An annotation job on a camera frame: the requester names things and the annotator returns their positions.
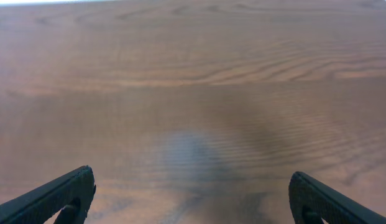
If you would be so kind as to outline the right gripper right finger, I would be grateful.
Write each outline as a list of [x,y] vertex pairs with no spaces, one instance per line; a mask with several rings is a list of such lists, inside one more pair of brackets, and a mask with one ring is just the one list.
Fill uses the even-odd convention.
[[295,172],[288,186],[296,224],[386,224],[386,217],[351,200],[304,172]]

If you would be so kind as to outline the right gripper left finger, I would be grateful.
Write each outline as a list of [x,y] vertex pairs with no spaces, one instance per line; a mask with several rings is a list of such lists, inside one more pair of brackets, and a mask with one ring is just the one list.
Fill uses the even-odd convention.
[[57,215],[55,223],[83,224],[95,192],[92,168],[81,166],[0,204],[0,223],[45,223]]

